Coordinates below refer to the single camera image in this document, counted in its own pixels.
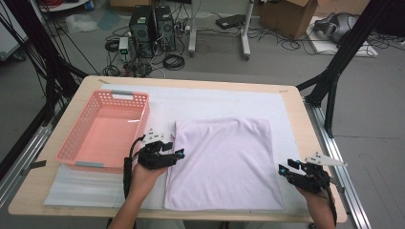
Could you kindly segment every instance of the gray floor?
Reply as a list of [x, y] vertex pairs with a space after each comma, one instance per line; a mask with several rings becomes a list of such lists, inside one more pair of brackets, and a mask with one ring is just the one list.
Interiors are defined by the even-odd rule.
[[[87, 13], [68, 10], [57, 16]], [[102, 21], [105, 10], [89, 12]], [[210, 25], [210, 19], [204, 19]], [[125, 26], [120, 19], [108, 31], [72, 35], [77, 46], [100, 71], [106, 65], [104, 38]], [[71, 60], [79, 69], [93, 73], [75, 47], [62, 36]], [[239, 37], [217, 33], [198, 36], [197, 53], [184, 53], [185, 67], [165, 72], [170, 79], [189, 79], [259, 84], [298, 85], [322, 72], [330, 55], [308, 55], [303, 49], [287, 51], [274, 36], [250, 39], [251, 57], [245, 61]], [[340, 152], [349, 163], [349, 172], [372, 228], [403, 228], [405, 225], [405, 184], [402, 181], [405, 157], [405, 52], [376, 48], [377, 58], [355, 57], [344, 71], [338, 86], [333, 132]], [[44, 104], [40, 85], [29, 61], [7, 61], [0, 65], [0, 159], [10, 150]], [[151, 77], [162, 78], [155, 71]], [[107, 219], [37, 218], [11, 216], [8, 203], [0, 210], [0, 228], [103, 228]], [[188, 228], [215, 228], [214, 222], [188, 222]], [[306, 228], [288, 224], [287, 228]], [[353, 228], [349, 220], [338, 228]]]

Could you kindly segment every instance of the table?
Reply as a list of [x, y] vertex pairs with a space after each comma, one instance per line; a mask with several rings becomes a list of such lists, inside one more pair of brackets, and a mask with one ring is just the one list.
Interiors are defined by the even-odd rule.
[[[187, 81], [147, 78], [122, 78], [110, 76], [88, 76], [76, 92], [71, 104], [59, 120], [46, 146], [37, 161], [47, 160], [44, 167], [32, 169], [11, 202], [9, 211], [16, 215], [34, 216], [81, 216], [81, 217], [113, 217], [117, 209], [96, 207], [53, 207], [43, 202], [53, 184], [59, 164], [53, 160], [63, 140], [68, 135], [93, 90], [103, 84], [139, 85], [172, 88], [195, 88], [213, 90], [231, 90], [242, 92], [262, 92], [280, 94], [285, 102], [288, 118], [296, 138], [301, 159], [322, 152], [317, 136], [312, 128], [306, 108], [298, 90], [292, 86], [259, 85], [244, 83], [225, 83], [208, 81]], [[331, 186], [336, 201], [338, 222], [347, 219], [342, 200], [334, 186]], [[177, 212], [169, 210], [141, 210], [139, 218], [150, 219], [206, 219], [206, 220], [262, 220], [262, 221], [311, 221], [308, 214], [282, 215], [249, 212]]]
[[[196, 15], [200, 6], [197, 3], [195, 3], [195, 0], [191, 0], [191, 15]], [[248, 60], [250, 58], [250, 47], [249, 47], [249, 41], [247, 37], [247, 32], [249, 30], [249, 24], [250, 24], [250, 17], [253, 12], [253, 6], [254, 6], [254, 1], [249, 0], [247, 3], [247, 9], [246, 9], [246, 14], [245, 14], [245, 23], [241, 26], [241, 39], [242, 39], [242, 48], [244, 50], [244, 57], [245, 60]], [[188, 41], [188, 52], [190, 53], [190, 56], [194, 56], [194, 51], [196, 50], [196, 39], [197, 39], [197, 26], [196, 26], [196, 16], [193, 16], [191, 18], [191, 26], [190, 26], [190, 38]]]

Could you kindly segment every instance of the computer tower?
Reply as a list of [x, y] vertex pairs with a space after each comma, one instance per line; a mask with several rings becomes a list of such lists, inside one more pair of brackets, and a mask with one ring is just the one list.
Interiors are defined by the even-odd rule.
[[158, 40], [163, 52], [176, 49], [174, 21], [170, 7], [155, 8], [156, 23], [158, 26]]
[[136, 57], [153, 57], [153, 45], [157, 40], [157, 32], [153, 8], [151, 6], [138, 5], [129, 22], [129, 30], [135, 46]]

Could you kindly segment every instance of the white stand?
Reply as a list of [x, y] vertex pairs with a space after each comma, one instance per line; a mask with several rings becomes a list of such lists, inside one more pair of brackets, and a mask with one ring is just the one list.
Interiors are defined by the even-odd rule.
[[242, 31], [241, 31], [242, 46], [244, 48], [245, 60], [249, 60], [249, 58], [250, 58], [250, 47], [249, 47], [249, 41], [247, 39], [247, 32], [249, 31], [250, 17], [253, 12], [253, 6], [254, 6], [254, 0], [249, 0], [249, 4], [247, 5], [245, 24], [242, 26]]
[[[196, 16], [197, 12], [194, 9], [193, 0], [191, 0], [191, 15], [194, 15], [191, 19], [191, 27], [190, 27], [190, 38], [188, 40], [188, 53], [191, 57], [194, 56], [194, 52], [196, 51], [196, 39], [197, 39], [197, 26], [196, 26]], [[244, 56], [245, 60], [250, 58], [250, 47], [249, 41], [247, 37], [247, 32], [249, 30], [250, 18], [253, 12], [254, 0], [249, 0], [247, 5], [247, 12], [245, 17], [245, 24], [242, 26], [241, 30], [241, 37], [242, 37], [242, 45], [244, 49]]]

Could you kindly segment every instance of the cable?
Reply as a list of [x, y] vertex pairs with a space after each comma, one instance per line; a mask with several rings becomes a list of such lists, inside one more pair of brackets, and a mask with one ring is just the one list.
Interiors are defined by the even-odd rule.
[[168, 54], [164, 57], [163, 67], [170, 71], [178, 71], [185, 66], [184, 58], [180, 55]]

